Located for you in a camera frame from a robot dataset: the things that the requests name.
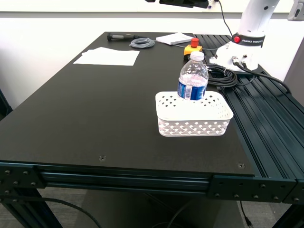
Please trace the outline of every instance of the white wall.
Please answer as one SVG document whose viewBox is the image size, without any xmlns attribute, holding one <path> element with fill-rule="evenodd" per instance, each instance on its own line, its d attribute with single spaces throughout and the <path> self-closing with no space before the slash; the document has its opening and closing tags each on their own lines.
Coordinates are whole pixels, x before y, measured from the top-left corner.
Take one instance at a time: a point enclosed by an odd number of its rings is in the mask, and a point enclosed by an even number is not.
<svg viewBox="0 0 304 228">
<path fill-rule="evenodd" d="M 239 19 L 227 23 L 237 31 Z M 16 108 L 104 31 L 228 34 L 222 19 L 0 18 L 0 88 L 10 105 Z M 303 36 L 303 22 L 272 19 L 262 67 L 283 80 Z"/>
<path fill-rule="evenodd" d="M 220 12 L 218 2 L 209 3 L 210 9 L 187 8 L 148 3 L 144 0 L 0 0 L 0 11 L 8 12 Z M 243 12 L 249 0 L 221 0 L 226 13 Z M 275 12 L 289 13 L 294 1 L 280 0 Z"/>
</svg>

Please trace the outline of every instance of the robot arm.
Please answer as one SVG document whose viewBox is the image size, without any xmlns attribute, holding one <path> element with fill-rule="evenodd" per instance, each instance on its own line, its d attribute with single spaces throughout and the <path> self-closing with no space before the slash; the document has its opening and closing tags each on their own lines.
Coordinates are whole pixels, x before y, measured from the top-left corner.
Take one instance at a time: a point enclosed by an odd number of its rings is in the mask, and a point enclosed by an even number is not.
<svg viewBox="0 0 304 228">
<path fill-rule="evenodd" d="M 250 0 L 242 14 L 241 23 L 237 34 L 226 45 L 220 47 L 216 56 L 210 59 L 215 63 L 230 70 L 241 71 L 233 65 L 233 59 L 245 62 L 247 68 L 257 68 L 257 52 L 260 51 L 265 31 L 270 18 L 280 0 Z M 206 4 L 207 0 L 160 0 L 161 4 L 193 7 Z M 294 0 L 294 5 L 288 20 L 304 20 L 304 0 Z"/>
</svg>

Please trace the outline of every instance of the plastic bottle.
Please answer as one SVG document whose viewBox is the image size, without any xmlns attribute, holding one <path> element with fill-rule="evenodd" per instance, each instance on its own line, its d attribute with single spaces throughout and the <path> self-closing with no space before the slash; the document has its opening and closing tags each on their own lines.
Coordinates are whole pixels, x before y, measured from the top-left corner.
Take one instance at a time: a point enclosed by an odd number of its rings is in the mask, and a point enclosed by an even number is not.
<svg viewBox="0 0 304 228">
<path fill-rule="evenodd" d="M 204 54 L 193 51 L 191 60 L 180 71 L 177 94 L 186 100 L 200 100 L 204 97 L 208 84 L 208 69 L 203 64 Z"/>
</svg>

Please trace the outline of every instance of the gray cable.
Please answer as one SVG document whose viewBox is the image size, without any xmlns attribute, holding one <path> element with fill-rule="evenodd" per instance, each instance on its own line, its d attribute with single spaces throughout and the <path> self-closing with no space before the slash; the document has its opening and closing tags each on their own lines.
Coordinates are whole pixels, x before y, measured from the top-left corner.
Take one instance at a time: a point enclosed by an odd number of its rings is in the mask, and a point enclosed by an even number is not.
<svg viewBox="0 0 304 228">
<path fill-rule="evenodd" d="M 138 38 L 131 41 L 130 46 L 133 48 L 150 48 L 155 44 L 154 40 L 149 38 Z"/>
</svg>

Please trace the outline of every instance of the table leg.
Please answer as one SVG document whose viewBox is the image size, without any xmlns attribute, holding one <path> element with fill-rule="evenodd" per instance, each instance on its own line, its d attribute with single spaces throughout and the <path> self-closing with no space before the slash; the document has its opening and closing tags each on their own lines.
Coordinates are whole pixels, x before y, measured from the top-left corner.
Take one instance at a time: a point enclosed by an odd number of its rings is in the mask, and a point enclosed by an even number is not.
<svg viewBox="0 0 304 228">
<path fill-rule="evenodd" d="M 41 197 L 37 189 L 14 189 L 14 195 Z M 45 202 L 10 202 L 3 200 L 4 207 L 25 228 L 62 228 Z"/>
<path fill-rule="evenodd" d="M 304 227 L 304 205 L 293 204 L 272 228 Z"/>
</svg>

